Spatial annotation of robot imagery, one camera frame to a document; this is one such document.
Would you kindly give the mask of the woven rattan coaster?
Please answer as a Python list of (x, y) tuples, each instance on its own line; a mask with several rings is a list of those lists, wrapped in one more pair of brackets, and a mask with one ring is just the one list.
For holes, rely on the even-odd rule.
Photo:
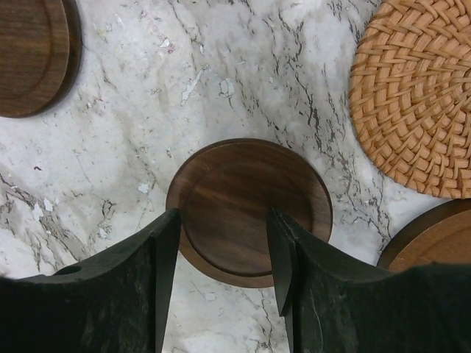
[(383, 1), (358, 44), (349, 100), (357, 138), (386, 176), (470, 197), (468, 1)]

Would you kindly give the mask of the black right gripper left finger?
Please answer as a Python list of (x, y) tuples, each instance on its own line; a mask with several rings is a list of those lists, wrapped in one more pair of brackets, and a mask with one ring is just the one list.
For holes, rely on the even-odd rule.
[(50, 276), (1, 279), (3, 352), (160, 352), (180, 243), (178, 210)]

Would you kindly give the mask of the grooved brown wooden coaster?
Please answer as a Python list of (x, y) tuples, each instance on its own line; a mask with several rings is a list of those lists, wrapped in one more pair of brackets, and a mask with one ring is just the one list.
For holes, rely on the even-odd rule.
[(377, 267), (390, 271), (429, 263), (470, 263), (470, 200), (452, 200), (415, 218), (382, 251)]

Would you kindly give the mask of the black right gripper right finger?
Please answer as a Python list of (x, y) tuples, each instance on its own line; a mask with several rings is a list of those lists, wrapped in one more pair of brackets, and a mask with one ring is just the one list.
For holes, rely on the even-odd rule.
[(290, 216), (266, 220), (291, 352), (468, 352), (470, 267), (394, 273), (324, 242)]

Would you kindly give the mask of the dark walnut coaster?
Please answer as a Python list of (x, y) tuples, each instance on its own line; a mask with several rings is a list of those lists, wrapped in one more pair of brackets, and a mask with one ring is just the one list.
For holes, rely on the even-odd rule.
[(72, 88), (81, 59), (75, 1), (1, 2), (1, 116), (52, 108)]
[(171, 181), (167, 208), (182, 217), (180, 251), (210, 278), (243, 288), (273, 285), (266, 235), (271, 208), (329, 241), (333, 209), (314, 167), (266, 140), (237, 138), (191, 155)]

